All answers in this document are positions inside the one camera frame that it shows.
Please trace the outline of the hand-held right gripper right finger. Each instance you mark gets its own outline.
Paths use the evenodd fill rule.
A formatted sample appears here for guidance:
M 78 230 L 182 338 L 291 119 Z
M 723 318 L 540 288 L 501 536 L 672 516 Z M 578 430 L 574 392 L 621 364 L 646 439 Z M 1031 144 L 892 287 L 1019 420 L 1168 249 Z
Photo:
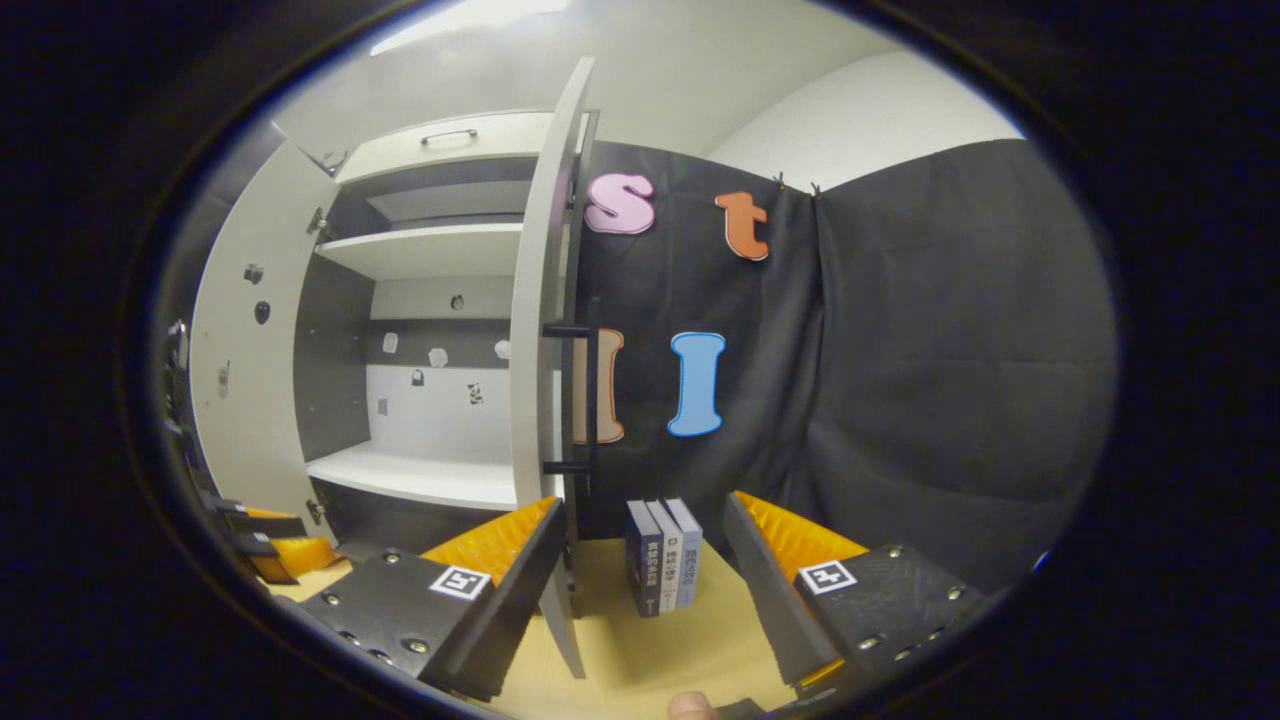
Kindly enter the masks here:
M 723 528 L 780 675 L 801 700 L 895 678 L 989 606 L 911 546 L 868 548 L 742 491 L 727 495 Z

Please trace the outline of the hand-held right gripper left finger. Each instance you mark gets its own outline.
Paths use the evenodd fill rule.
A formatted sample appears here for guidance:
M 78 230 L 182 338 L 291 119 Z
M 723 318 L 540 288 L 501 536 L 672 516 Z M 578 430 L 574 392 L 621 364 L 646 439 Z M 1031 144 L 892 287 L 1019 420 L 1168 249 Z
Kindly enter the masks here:
M 425 553 L 385 548 L 302 602 L 300 616 L 404 676 L 488 702 L 564 536 L 563 502 L 549 496 Z

